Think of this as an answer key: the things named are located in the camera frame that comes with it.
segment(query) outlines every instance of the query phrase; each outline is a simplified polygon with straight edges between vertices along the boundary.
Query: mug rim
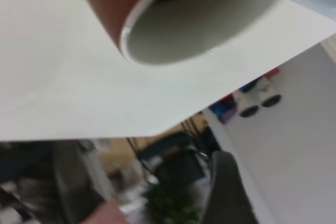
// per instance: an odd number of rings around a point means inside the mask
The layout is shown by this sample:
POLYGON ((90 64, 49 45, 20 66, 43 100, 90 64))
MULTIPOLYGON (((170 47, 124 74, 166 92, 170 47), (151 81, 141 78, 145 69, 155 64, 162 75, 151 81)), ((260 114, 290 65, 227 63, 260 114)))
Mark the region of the mug rim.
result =
POLYGON ((132 56, 132 54, 128 50, 128 42, 130 38, 131 31, 139 20, 141 15, 148 9, 148 7, 154 2, 155 0, 139 0, 135 6, 132 8, 130 13, 128 14, 119 36, 119 48, 121 50, 122 55, 126 60, 129 62, 136 64, 136 65, 144 65, 143 62, 138 61, 136 57, 132 56))

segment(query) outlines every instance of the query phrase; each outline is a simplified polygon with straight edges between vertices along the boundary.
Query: hand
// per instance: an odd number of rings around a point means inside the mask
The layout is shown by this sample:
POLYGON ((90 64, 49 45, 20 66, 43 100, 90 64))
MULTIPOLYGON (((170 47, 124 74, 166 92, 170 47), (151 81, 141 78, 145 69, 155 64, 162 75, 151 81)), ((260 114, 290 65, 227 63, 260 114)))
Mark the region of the hand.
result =
POLYGON ((124 214, 120 211, 117 203, 102 203, 81 224, 129 224, 124 214))

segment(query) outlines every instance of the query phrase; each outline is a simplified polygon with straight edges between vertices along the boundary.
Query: brown mug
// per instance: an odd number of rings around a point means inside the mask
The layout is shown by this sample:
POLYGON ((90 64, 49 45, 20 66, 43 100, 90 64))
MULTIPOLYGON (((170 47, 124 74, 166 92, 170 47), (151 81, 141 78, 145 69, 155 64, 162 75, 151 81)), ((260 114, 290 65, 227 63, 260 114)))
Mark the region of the brown mug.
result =
POLYGON ((274 0, 88 0, 123 56, 157 65, 210 54, 274 0))

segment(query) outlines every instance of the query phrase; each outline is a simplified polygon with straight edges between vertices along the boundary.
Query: white wall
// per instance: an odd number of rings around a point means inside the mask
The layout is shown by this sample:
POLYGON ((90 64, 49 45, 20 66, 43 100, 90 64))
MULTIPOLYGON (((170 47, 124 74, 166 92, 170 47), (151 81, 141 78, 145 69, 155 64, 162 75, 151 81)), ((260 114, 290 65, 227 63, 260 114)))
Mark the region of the white wall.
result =
POLYGON ((336 65, 317 45, 280 69, 282 102, 226 133, 278 224, 335 223, 336 65))

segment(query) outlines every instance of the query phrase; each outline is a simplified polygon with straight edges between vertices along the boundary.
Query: green plant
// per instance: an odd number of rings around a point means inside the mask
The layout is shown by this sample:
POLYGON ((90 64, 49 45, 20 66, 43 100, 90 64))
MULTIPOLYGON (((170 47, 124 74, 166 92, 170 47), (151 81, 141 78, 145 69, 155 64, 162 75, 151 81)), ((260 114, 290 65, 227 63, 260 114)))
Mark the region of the green plant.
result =
POLYGON ((184 191, 168 194, 160 186, 148 193, 149 208, 153 218, 159 224, 197 224, 199 209, 194 198, 184 191))

